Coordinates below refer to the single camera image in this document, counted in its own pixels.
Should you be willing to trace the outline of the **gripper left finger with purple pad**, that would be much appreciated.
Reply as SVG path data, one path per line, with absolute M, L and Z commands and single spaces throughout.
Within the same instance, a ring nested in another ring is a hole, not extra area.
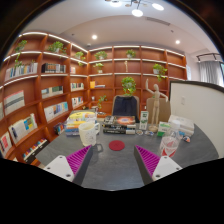
M 57 156 L 44 170 L 77 185 L 81 185 L 92 155 L 93 149 L 89 145 L 69 156 Z

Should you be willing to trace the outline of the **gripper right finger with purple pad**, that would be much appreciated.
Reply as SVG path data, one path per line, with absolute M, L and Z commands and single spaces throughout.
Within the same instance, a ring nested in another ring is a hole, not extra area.
M 138 145 L 134 146 L 134 156 L 145 185 L 181 170 L 181 167 L 170 157 L 159 157 Z

